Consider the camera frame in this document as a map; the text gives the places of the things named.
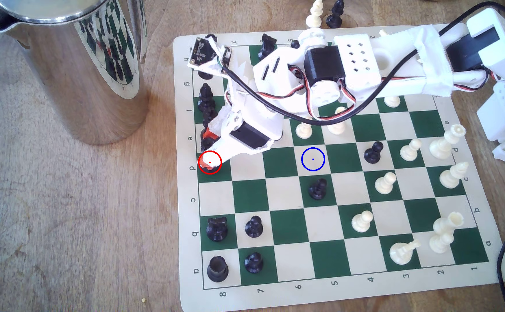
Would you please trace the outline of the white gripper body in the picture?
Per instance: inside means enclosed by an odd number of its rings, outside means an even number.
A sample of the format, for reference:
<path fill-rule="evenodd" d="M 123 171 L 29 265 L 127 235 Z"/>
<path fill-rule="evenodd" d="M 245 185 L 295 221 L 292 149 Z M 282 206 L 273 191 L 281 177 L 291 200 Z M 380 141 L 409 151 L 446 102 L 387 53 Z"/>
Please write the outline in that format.
<path fill-rule="evenodd" d="M 270 149 L 282 137 L 283 115 L 266 108 L 233 81 L 227 83 L 226 92 L 228 98 L 223 98 L 221 110 L 231 110 L 236 117 L 230 131 L 224 131 L 221 138 L 235 138 L 257 153 Z"/>

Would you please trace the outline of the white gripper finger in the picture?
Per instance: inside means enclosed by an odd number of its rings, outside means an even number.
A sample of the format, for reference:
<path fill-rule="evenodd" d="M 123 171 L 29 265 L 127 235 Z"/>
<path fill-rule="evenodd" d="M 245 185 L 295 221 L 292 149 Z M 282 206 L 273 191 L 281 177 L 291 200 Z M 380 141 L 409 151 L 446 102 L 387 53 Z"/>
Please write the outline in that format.
<path fill-rule="evenodd" d="M 201 168 L 212 169 L 220 166 L 232 157 L 239 154 L 256 154 L 257 150 L 250 148 L 235 138 L 219 138 L 207 149 L 198 160 Z"/>
<path fill-rule="evenodd" d="M 221 110 L 212 120 L 207 123 L 203 130 L 203 139 L 219 139 L 223 132 L 227 134 L 230 126 L 235 124 L 236 113 L 231 110 Z"/>

